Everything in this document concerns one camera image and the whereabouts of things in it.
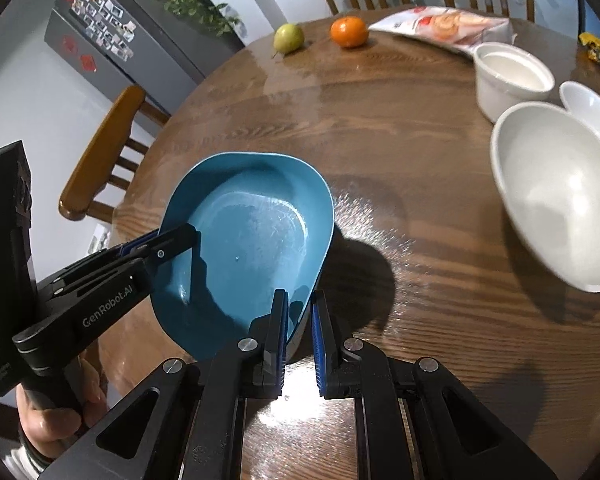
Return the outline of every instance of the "wooden table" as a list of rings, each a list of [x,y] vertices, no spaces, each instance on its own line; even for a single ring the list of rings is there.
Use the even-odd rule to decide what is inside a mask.
[[[361,15],[371,23],[394,11]],[[303,51],[272,59],[264,38],[206,79],[140,165],[116,236],[158,226],[181,177],[213,153],[301,157],[334,197],[339,232],[320,286],[336,312],[388,355],[439,358],[561,479],[578,478],[600,452],[600,294],[553,277],[512,231],[472,63],[382,33],[343,51],[328,39],[330,23],[304,26]],[[600,70],[575,40],[528,22],[514,28],[558,84],[600,93]],[[148,301],[100,342],[123,394],[183,354]],[[310,337],[283,393],[251,405],[242,477],[356,478],[352,402],[319,398]]]

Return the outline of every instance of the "metal screw head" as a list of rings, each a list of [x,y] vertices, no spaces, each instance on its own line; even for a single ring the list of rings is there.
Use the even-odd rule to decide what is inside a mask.
[[[180,359],[169,359],[164,362],[162,369],[168,374],[176,374],[182,370],[182,361]]]
[[[258,342],[251,337],[246,337],[246,338],[240,339],[240,341],[238,341],[238,348],[242,352],[250,352],[251,350],[255,350],[257,347],[258,347]]]
[[[438,369],[438,361],[431,357],[423,357],[420,359],[420,368],[426,372],[435,372]]]
[[[355,337],[350,337],[349,339],[344,340],[344,348],[346,348],[350,352],[355,352],[357,350],[362,349],[362,345],[362,341]]]

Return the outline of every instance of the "white ceramic bowl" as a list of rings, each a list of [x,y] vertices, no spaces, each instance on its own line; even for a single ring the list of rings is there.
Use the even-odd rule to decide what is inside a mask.
[[[478,106],[492,123],[513,105],[544,101],[555,86],[547,66],[516,46],[483,43],[474,61]]]
[[[600,96],[575,81],[560,85],[560,100],[571,115],[585,123],[600,137]]]
[[[518,104],[491,135],[498,191],[526,245],[560,279],[600,292],[600,140],[567,111]]]

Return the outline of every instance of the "refrigerator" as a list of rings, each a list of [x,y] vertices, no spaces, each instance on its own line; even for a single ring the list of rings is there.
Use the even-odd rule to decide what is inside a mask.
[[[159,0],[56,0],[45,42],[110,100],[137,84],[168,114],[244,46]]]

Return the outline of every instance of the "finger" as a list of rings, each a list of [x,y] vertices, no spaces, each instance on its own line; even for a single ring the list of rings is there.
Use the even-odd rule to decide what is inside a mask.
[[[84,423],[92,428],[96,423],[106,415],[108,408],[106,402],[87,402],[82,409]]]
[[[21,386],[16,389],[16,403],[22,430],[36,449],[50,458],[59,456],[64,447],[60,442],[74,434],[82,419],[68,408],[36,410]]]
[[[80,359],[82,365],[82,394],[87,402],[106,404],[107,399],[100,388],[100,376],[86,359]]]

